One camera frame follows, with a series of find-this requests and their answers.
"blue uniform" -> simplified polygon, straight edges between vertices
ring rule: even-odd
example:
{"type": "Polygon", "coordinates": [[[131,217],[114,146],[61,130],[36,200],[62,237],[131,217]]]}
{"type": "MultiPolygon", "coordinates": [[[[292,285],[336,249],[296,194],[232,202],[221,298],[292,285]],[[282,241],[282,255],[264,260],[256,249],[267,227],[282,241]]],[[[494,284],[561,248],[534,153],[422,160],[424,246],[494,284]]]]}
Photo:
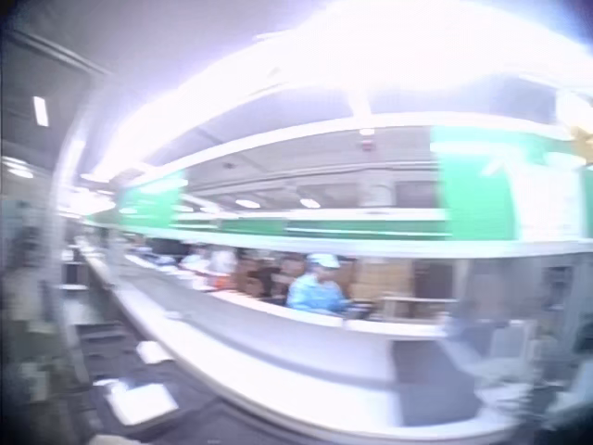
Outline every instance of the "blue uniform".
{"type": "Polygon", "coordinates": [[[333,281],[320,283],[312,273],[307,273],[290,286],[288,307],[308,312],[338,312],[347,306],[342,290],[333,281]]]}

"ceiling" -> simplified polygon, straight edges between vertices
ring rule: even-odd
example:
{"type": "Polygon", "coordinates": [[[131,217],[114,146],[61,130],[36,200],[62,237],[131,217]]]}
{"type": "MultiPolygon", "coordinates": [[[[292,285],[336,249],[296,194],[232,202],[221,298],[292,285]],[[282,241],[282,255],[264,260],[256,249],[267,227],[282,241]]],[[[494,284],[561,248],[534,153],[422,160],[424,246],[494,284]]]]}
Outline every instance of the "ceiling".
{"type": "Polygon", "coordinates": [[[364,146],[363,140],[368,138],[358,131],[321,134],[214,159],[186,170],[184,191],[226,210],[240,210],[237,199],[255,201],[262,210],[298,209],[301,198],[314,199],[325,209],[356,208],[361,184],[370,174],[401,195],[398,207],[436,206],[428,129],[378,129],[373,146],[364,146]]]}
{"type": "MultiPolygon", "coordinates": [[[[593,42],[590,6],[585,0],[496,0],[575,40],[593,42]]],[[[142,104],[176,87],[213,61],[251,45],[267,32],[294,28],[327,4],[327,0],[44,0],[21,3],[5,30],[2,65],[2,141],[5,155],[52,171],[62,141],[85,102],[92,80],[108,79],[95,115],[79,172],[90,171],[121,121],[142,104]],[[32,97],[46,98],[50,126],[39,127],[32,97]]],[[[377,98],[378,110],[391,107],[377,98]]],[[[147,162],[161,165],[198,150],[291,124],[344,117],[345,99],[333,92],[288,91],[265,97],[207,122],[163,147],[147,162]]],[[[290,143],[273,152],[251,150],[232,159],[213,161],[196,174],[196,191],[228,181],[266,174],[334,166],[360,161],[356,142],[296,143],[299,156],[282,155],[290,143]],[[348,157],[329,146],[347,147],[348,157]],[[225,164],[231,163],[228,169],[225,164]]],[[[119,179],[137,175],[128,171],[119,179]]]]}

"green signboard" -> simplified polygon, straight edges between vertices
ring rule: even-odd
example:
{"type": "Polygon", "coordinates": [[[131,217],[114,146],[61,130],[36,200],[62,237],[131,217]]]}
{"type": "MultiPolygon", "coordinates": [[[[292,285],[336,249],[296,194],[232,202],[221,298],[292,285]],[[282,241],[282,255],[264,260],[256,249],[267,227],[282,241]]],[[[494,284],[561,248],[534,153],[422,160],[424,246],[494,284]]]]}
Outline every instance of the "green signboard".
{"type": "Polygon", "coordinates": [[[170,227],[174,208],[179,204],[186,185],[183,172],[176,172],[125,190],[118,205],[120,224],[124,227],[170,227]]]}
{"type": "Polygon", "coordinates": [[[585,236],[582,170],[568,142],[474,127],[434,127],[451,239],[557,241],[585,236]]]}

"white cap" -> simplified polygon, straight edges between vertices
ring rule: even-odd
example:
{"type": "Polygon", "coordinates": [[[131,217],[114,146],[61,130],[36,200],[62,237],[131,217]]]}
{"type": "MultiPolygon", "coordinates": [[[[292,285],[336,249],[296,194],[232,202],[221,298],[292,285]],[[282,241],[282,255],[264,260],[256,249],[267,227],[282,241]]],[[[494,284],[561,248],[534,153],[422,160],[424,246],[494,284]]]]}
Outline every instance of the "white cap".
{"type": "Polygon", "coordinates": [[[319,264],[322,267],[330,269],[339,269],[340,261],[337,260],[335,255],[329,253],[314,253],[309,255],[309,261],[319,264]]]}

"worker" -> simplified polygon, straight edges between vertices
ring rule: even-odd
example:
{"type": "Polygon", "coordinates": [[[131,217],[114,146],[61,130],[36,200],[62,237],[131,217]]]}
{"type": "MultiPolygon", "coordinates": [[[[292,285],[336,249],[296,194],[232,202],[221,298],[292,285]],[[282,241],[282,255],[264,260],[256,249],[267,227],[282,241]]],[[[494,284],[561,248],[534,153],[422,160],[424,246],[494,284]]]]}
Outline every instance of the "worker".
{"type": "Polygon", "coordinates": [[[293,282],[288,291],[286,304],[300,311],[327,315],[343,311],[348,300],[340,287],[332,280],[340,262],[334,255],[309,255],[309,272],[293,282]]]}
{"type": "Polygon", "coordinates": [[[180,265],[190,271],[204,272],[208,269],[209,263],[206,246],[197,244],[192,247],[190,254],[183,258],[180,265]]]}

